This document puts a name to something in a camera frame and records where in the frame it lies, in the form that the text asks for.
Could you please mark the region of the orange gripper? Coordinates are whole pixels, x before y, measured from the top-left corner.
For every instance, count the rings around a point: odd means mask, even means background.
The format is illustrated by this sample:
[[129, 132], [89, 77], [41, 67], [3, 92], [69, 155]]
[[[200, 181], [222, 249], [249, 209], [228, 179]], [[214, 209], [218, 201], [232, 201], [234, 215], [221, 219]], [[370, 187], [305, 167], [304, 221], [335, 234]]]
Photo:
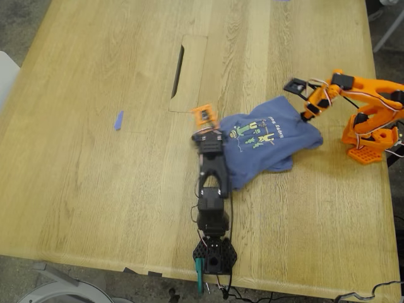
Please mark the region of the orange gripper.
[[329, 84], [327, 82], [320, 82], [314, 84], [308, 82], [306, 90], [312, 88], [313, 91], [310, 95], [307, 95], [307, 101], [305, 104], [305, 111], [300, 113], [300, 118], [304, 122], [308, 122], [315, 118], [322, 111], [332, 106], [333, 99], [339, 95], [340, 87], [336, 84]]

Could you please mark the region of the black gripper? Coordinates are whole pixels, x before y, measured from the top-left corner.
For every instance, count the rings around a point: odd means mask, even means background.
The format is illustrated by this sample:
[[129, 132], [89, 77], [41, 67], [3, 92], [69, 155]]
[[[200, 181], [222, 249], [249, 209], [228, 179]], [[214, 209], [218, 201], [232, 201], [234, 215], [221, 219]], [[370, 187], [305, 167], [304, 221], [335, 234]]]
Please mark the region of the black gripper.
[[223, 142], [223, 133], [216, 128], [203, 128], [192, 134], [191, 139], [195, 143], [202, 141]]

